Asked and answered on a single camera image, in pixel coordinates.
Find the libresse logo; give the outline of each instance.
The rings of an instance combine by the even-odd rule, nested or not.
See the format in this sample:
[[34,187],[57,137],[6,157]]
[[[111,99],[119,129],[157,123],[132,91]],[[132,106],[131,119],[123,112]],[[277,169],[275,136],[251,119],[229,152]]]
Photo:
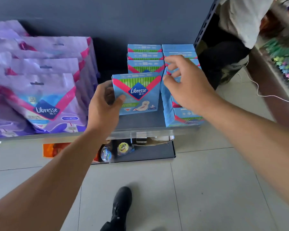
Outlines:
[[129,91],[133,97],[140,100],[149,90],[144,87],[141,83],[136,83]]
[[47,119],[54,119],[57,114],[60,112],[60,109],[52,106],[51,104],[47,103],[45,100],[40,100],[35,108],[33,109],[34,112],[38,113],[40,116],[43,116]]

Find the white cable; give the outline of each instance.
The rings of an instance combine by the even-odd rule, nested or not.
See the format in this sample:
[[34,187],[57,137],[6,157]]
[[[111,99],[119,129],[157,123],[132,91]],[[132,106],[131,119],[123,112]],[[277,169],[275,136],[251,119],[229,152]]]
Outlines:
[[249,79],[251,82],[257,84],[257,93],[256,93],[257,96],[260,96],[260,97],[270,97],[270,96],[273,96],[273,97],[276,97],[276,98],[281,99],[281,100],[283,100],[283,101],[289,102],[289,100],[284,100],[283,98],[278,97],[278,96],[275,96],[275,95],[259,95],[259,94],[258,94],[258,92],[259,92],[259,84],[256,83],[254,80],[252,80],[252,79],[249,77],[248,72],[247,72],[246,74],[247,74],[248,79]]

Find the floor tile grout line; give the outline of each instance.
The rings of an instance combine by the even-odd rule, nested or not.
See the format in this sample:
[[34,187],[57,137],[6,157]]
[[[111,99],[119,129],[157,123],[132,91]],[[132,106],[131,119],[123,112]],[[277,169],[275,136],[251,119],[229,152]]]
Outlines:
[[[209,150],[218,150],[218,149],[226,149],[226,148],[234,148],[234,147],[221,147],[221,148],[212,148],[212,149],[196,150],[196,151],[209,151]],[[177,153],[187,153],[187,152],[194,152],[194,151],[181,151],[181,152],[175,151],[175,152],[177,154]]]
[[178,198],[177,198],[177,192],[176,192],[176,185],[174,184],[174,178],[173,178],[173,172],[172,172],[172,165],[171,165],[171,163],[170,163],[170,168],[171,168],[171,174],[172,174],[172,180],[173,180],[173,186],[174,186],[174,193],[176,194],[176,200],[177,200],[177,206],[178,206],[178,213],[179,213],[179,219],[180,219],[180,225],[181,225],[181,231],[183,231],[183,229],[182,229],[181,217],[180,217],[179,204],[178,204]]
[[[42,168],[43,166],[35,166],[35,167],[26,167],[26,168]],[[26,169],[26,168],[10,168],[10,169],[2,169],[0,171],[7,171],[7,170],[16,170],[16,169]]]
[[80,219],[80,203],[81,203],[81,191],[83,190],[83,186],[80,187],[80,199],[79,199],[79,213],[78,213],[78,227],[77,231],[79,230],[79,219]]
[[257,176],[257,174],[256,174],[255,171],[254,171],[254,173],[255,173],[255,175],[256,175],[256,178],[257,178],[258,184],[259,184],[260,189],[261,189],[261,191],[262,191],[262,194],[263,194],[264,200],[265,200],[265,202],[266,202],[266,204],[267,204],[267,207],[268,207],[268,209],[269,209],[269,211],[270,211],[271,217],[272,217],[272,219],[273,219],[273,221],[274,221],[274,224],[275,224],[276,230],[279,231],[278,226],[277,226],[277,223],[276,223],[276,220],[275,220],[275,218],[274,218],[274,216],[273,216],[273,213],[272,213],[272,211],[271,211],[271,208],[270,208],[270,206],[269,206],[269,204],[268,204],[268,202],[267,202],[267,198],[265,197],[264,192],[263,192],[263,190],[262,190],[262,187],[261,187],[261,185],[260,185],[260,182],[259,182],[258,176]]

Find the right hand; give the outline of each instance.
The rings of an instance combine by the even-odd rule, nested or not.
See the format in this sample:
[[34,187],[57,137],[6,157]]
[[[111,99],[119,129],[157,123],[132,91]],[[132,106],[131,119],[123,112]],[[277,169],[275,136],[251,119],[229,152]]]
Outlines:
[[[172,75],[164,75],[163,81],[182,107],[203,115],[210,105],[222,100],[209,84],[204,72],[191,60],[182,55],[174,55],[165,57],[165,62],[170,64],[169,70],[179,68]],[[174,80],[178,76],[181,76],[179,83]]]

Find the shoe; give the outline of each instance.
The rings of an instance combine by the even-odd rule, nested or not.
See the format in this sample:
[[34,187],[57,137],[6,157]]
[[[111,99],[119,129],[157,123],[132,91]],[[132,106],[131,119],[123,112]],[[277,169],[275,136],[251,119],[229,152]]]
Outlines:
[[127,186],[121,187],[113,200],[111,220],[116,220],[116,223],[124,225],[124,230],[126,229],[125,221],[127,212],[131,207],[131,201],[131,189]]

